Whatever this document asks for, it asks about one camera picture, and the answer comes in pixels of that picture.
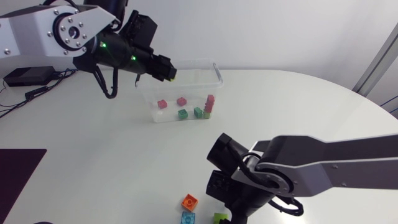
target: black mat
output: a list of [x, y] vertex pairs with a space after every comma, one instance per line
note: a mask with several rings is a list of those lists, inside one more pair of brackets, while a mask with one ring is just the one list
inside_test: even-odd
[[0, 223], [4, 223], [46, 149], [0, 149]]

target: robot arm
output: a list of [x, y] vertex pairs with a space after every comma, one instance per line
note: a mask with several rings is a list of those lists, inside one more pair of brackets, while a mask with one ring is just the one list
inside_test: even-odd
[[[206, 193], [225, 203], [232, 221], [242, 224], [270, 203], [281, 212], [302, 215], [294, 197], [311, 197], [332, 187], [398, 189], [398, 135], [323, 142], [306, 136], [259, 141], [249, 151], [222, 134], [208, 160], [213, 171]], [[279, 197], [296, 210], [272, 201]]]
[[[175, 77], [177, 70], [170, 59], [154, 55], [150, 48], [157, 28], [151, 18], [133, 11], [116, 33], [122, 27], [127, 0], [86, 0], [75, 7], [46, 5], [53, 2], [46, 0], [43, 6], [0, 17], [0, 59], [17, 55], [72, 57], [77, 69], [94, 74], [108, 98], [116, 97], [119, 69], [148, 73], [160, 81]], [[112, 94], [97, 64], [114, 68]]]

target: teal block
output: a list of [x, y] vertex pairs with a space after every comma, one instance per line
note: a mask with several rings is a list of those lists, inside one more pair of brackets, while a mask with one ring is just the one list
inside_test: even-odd
[[203, 111], [199, 107], [196, 107], [195, 109], [193, 109], [193, 113], [195, 114], [195, 117], [197, 117], [197, 118], [201, 118], [203, 115]]
[[186, 119], [188, 117], [188, 113], [185, 109], [178, 111], [178, 117], [180, 119]]
[[195, 224], [195, 214], [193, 212], [182, 212], [181, 224]]

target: light blue block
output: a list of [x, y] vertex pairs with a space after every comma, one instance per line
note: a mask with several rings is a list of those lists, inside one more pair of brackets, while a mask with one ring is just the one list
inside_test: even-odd
[[195, 213], [182, 212], [181, 224], [195, 224]]

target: metal pole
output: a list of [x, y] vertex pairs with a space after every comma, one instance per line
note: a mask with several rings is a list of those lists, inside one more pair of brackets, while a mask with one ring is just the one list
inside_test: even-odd
[[398, 24], [387, 38], [379, 53], [354, 86], [353, 91], [367, 96], [398, 57]]

